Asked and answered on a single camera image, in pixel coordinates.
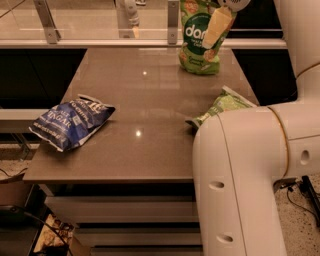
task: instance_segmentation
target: green bag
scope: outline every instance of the green bag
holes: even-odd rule
[[[219,48],[230,26],[221,34],[211,49],[202,47],[202,40],[213,12],[220,5],[203,0],[180,0],[183,44],[179,52],[182,68],[198,75],[217,74],[220,69]]]
[[[211,116],[225,111],[251,108],[256,106],[257,105],[248,101],[246,98],[242,97],[229,87],[223,86],[219,97],[216,98],[208,111],[201,116],[186,120],[186,123],[190,124],[197,130],[204,123],[204,121],[206,121]]]

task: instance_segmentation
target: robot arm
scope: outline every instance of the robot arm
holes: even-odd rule
[[[320,2],[274,1],[298,99],[224,112],[200,127],[193,170],[205,256],[286,256],[273,184],[319,172]]]

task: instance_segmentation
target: snack bag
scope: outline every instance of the snack bag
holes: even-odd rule
[[[29,130],[63,152],[82,146],[112,115],[115,108],[97,99],[79,99],[54,106]]]
[[[195,129],[198,129],[204,123],[204,121],[211,116],[217,115],[224,111],[251,107],[256,107],[256,105],[248,101],[229,87],[223,86],[219,97],[216,98],[216,100],[213,102],[213,105],[205,114],[192,118],[190,120],[186,120],[186,122]]]
[[[205,45],[207,48],[203,47],[202,41],[211,15],[219,8],[219,4],[210,1],[180,0],[183,44],[179,52],[179,60],[182,68],[190,73],[208,75],[219,72],[220,60],[217,53],[236,18],[236,13],[230,12],[232,18],[228,26],[223,30],[217,28],[221,31],[218,40],[209,49],[207,49],[208,44]]]

